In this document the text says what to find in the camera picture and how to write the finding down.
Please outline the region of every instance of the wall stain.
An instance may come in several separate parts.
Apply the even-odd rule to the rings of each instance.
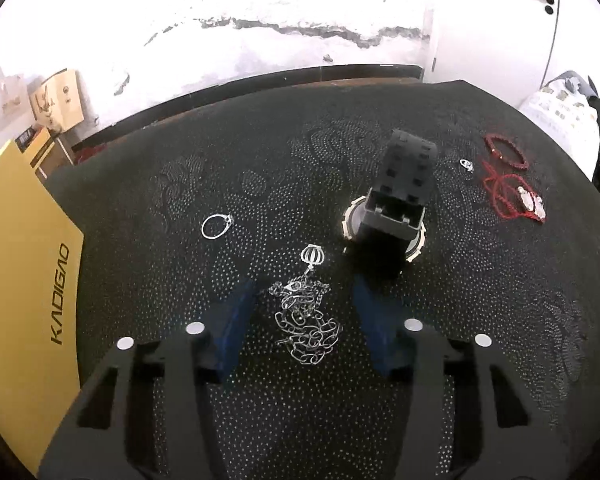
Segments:
[[[120,87],[115,92],[113,92],[113,95],[120,95],[120,94],[122,94],[122,92],[125,91],[125,86],[129,83],[130,79],[131,79],[130,75],[127,74],[126,75],[126,79],[122,82],[122,85],[120,85]]]
[[[215,28],[215,27],[226,27],[227,25],[233,25],[234,28],[240,30],[242,28],[270,28],[280,34],[291,34],[298,32],[303,36],[319,37],[319,38],[342,38],[343,40],[351,41],[355,43],[358,48],[369,48],[372,46],[378,46],[382,38],[408,38],[410,40],[426,40],[422,35],[422,32],[417,27],[383,27],[378,30],[375,36],[370,38],[364,38],[359,32],[353,32],[345,27],[338,27],[337,25],[319,25],[313,27],[293,27],[293,26],[281,26],[277,23],[263,23],[257,20],[241,20],[238,18],[209,18],[209,19],[195,19],[199,22],[202,28]],[[173,27],[167,27],[163,30],[169,32]],[[156,32],[149,38],[144,46],[151,43],[158,35]]]

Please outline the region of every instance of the silver bangle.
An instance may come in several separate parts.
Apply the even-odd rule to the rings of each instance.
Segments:
[[[215,236],[209,236],[209,235],[205,234],[205,225],[212,218],[221,218],[224,220],[224,229],[222,229],[220,234],[217,234]],[[223,215],[222,213],[215,213],[215,214],[207,217],[206,220],[204,222],[202,222],[202,227],[200,228],[200,232],[202,233],[203,237],[205,237],[207,240],[215,240],[216,238],[221,237],[225,232],[227,232],[229,230],[229,227],[231,227],[233,224],[234,224],[234,217],[232,215]]]

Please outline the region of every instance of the white circular cap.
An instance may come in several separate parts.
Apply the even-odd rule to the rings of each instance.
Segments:
[[[475,343],[478,346],[484,346],[486,348],[487,346],[491,346],[491,338],[486,334],[478,334],[475,337]]]
[[[134,339],[132,337],[126,336],[118,339],[116,346],[121,350],[129,350],[134,345]]]
[[[404,322],[404,327],[412,332],[419,332],[422,330],[422,322],[419,319],[411,317]]]
[[[187,325],[187,334],[196,335],[202,334],[205,331],[205,324],[195,321]]]

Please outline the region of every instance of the yellow cardboard panel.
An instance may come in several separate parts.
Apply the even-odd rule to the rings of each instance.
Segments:
[[[82,240],[8,142],[0,150],[0,434],[33,474],[80,389]]]

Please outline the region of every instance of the black table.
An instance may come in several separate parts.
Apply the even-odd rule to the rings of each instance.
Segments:
[[[380,293],[446,336],[496,340],[578,463],[600,436],[600,196],[541,130],[464,82],[258,92],[153,124],[51,176],[48,189],[84,232],[81,380],[118,338],[180,330],[241,278],[286,282],[304,269],[299,251],[319,244],[318,274],[331,285],[323,307],[344,327],[336,350],[315,367],[293,361],[274,344],[276,298],[263,294],[237,370],[210,393],[219,445],[231,478],[389,478],[405,392],[371,367],[340,221],[368,191],[394,128],[432,140],[440,156],[423,253]],[[544,225],[491,208],[486,133],[525,153]],[[236,223],[205,240],[200,225],[216,212]],[[161,402],[156,384],[158,468]],[[446,424],[452,402],[450,393]]]

